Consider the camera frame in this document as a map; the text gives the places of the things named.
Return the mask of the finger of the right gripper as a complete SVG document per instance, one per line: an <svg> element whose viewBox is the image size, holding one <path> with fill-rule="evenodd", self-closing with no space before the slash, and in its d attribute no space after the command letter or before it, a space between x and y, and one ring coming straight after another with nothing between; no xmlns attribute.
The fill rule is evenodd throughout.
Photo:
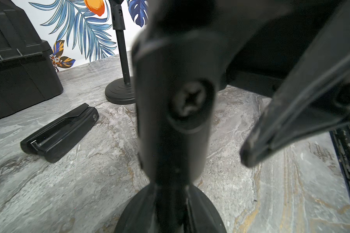
<svg viewBox="0 0 350 233"><path fill-rule="evenodd" d="M350 1L342 1L274 93L241 147L254 167L298 140L350 122Z"/></svg>

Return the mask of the black round stand base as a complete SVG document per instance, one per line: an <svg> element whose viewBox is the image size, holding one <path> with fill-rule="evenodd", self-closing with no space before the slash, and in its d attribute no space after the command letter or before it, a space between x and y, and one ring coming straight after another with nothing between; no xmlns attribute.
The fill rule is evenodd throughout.
<svg viewBox="0 0 350 233"><path fill-rule="evenodd" d="M147 185L128 203L116 233L225 233L220 214L193 184Z"/></svg>

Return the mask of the black stand pole with clip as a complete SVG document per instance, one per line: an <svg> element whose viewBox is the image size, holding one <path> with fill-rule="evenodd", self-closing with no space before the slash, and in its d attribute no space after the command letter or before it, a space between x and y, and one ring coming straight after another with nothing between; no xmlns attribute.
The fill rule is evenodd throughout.
<svg viewBox="0 0 350 233"><path fill-rule="evenodd" d="M116 33L118 50L120 55L121 68L123 73L123 82L126 85L131 84L130 73L128 67L128 58L126 53L126 44L124 37L125 24L123 19L122 4L123 1L109 0L109 4L112 11L112 26Z"/></svg>

